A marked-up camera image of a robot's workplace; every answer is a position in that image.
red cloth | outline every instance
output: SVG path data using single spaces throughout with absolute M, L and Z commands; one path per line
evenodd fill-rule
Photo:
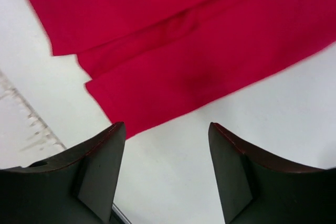
M 30 2 L 53 53 L 77 53 L 88 91 L 128 137 L 336 40 L 336 0 Z

red towel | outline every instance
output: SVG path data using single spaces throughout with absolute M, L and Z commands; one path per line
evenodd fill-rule
M 30 2 L 54 55 L 77 53 L 88 91 L 128 137 L 336 40 L 336 0 Z

black plastic part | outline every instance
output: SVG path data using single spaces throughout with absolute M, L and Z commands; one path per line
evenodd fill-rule
M 110 222 L 124 144 L 124 124 L 116 123 L 27 168 L 0 170 L 0 223 L 124 223 Z
M 336 223 L 336 169 L 286 160 L 214 123 L 209 145 L 226 224 Z

cloth fold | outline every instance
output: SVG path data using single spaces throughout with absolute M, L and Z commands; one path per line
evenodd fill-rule
M 30 0 L 54 54 L 128 137 L 268 77 L 336 40 L 336 0 Z

white table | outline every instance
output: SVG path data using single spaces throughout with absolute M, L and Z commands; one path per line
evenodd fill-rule
M 74 56 L 51 57 L 26 0 L 0 0 L 0 69 L 67 146 L 110 123 Z M 115 203 L 133 224 L 223 223 L 207 129 L 306 165 L 336 166 L 336 45 L 126 143 Z

